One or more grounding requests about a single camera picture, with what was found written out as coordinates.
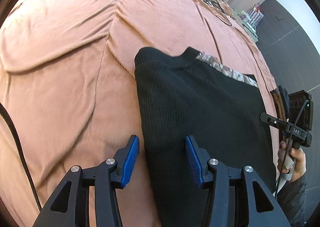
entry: blue gripper pad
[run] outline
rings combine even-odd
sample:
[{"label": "blue gripper pad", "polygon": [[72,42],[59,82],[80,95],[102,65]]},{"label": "blue gripper pad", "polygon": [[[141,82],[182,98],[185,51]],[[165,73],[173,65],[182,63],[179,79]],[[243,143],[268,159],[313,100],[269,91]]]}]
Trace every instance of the blue gripper pad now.
[{"label": "blue gripper pad", "polygon": [[185,147],[193,179],[201,189],[208,188],[208,184],[213,179],[207,166],[207,161],[210,159],[209,154],[198,147],[196,140],[191,135],[186,137]]},{"label": "blue gripper pad", "polygon": [[193,179],[195,180],[196,184],[202,187],[204,181],[201,174],[201,165],[189,136],[186,137],[186,153],[189,160]]},{"label": "blue gripper pad", "polygon": [[124,189],[130,182],[133,167],[139,153],[139,138],[132,135],[126,147],[117,150],[113,157],[117,161],[117,169],[113,186],[118,189]]}]

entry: gray floor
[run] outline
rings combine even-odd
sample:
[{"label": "gray floor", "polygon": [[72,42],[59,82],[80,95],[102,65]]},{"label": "gray floor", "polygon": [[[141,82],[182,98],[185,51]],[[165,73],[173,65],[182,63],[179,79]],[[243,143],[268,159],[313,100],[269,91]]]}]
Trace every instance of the gray floor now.
[{"label": "gray floor", "polygon": [[[265,16],[257,27],[257,46],[277,85],[282,85],[289,93],[308,91],[319,85],[320,55],[301,26],[275,0],[266,0],[261,9]],[[320,202],[320,86],[309,93],[314,102],[314,119],[312,144],[304,149],[308,178],[307,218]]]}]

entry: white wall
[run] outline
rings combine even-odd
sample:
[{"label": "white wall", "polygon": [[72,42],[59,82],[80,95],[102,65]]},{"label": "white wall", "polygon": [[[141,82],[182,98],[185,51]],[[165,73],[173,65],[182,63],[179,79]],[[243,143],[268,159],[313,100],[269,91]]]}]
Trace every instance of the white wall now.
[{"label": "white wall", "polygon": [[300,24],[320,53],[320,23],[304,0],[276,0]]}]

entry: bedsheet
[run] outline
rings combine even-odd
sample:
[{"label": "bedsheet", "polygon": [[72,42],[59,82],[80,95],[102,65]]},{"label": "bedsheet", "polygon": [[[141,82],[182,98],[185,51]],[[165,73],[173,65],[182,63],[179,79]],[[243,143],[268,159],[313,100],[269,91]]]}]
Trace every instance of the bedsheet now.
[{"label": "bedsheet", "polygon": [[[0,29],[0,101],[42,205],[73,165],[96,166],[136,134],[131,182],[117,190],[120,214],[126,227],[160,226],[134,78],[145,46],[173,56],[191,46],[254,74],[267,113],[276,116],[269,93],[276,84],[260,51],[241,25],[202,0],[19,0]],[[271,134],[276,163],[278,131]],[[32,226],[38,210],[1,118],[0,197],[20,227]],[[95,227],[92,189],[90,221]]]}]

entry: metal screw cap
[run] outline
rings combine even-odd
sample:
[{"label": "metal screw cap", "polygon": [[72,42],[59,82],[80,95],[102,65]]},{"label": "metal screw cap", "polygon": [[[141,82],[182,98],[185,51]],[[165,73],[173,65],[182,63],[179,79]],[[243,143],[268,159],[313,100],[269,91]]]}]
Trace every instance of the metal screw cap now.
[{"label": "metal screw cap", "polygon": [[252,168],[252,166],[245,166],[244,170],[247,171],[247,172],[252,172],[253,168]]},{"label": "metal screw cap", "polygon": [[106,163],[107,163],[108,165],[112,165],[112,164],[115,163],[115,160],[114,160],[113,158],[108,158],[108,159],[106,160]]},{"label": "metal screw cap", "polygon": [[209,160],[209,163],[211,165],[217,165],[219,163],[219,161],[217,159],[215,159],[215,158],[212,158],[212,159]]},{"label": "metal screw cap", "polygon": [[79,169],[80,169],[79,166],[73,166],[73,167],[71,168],[71,172],[78,172]]}]

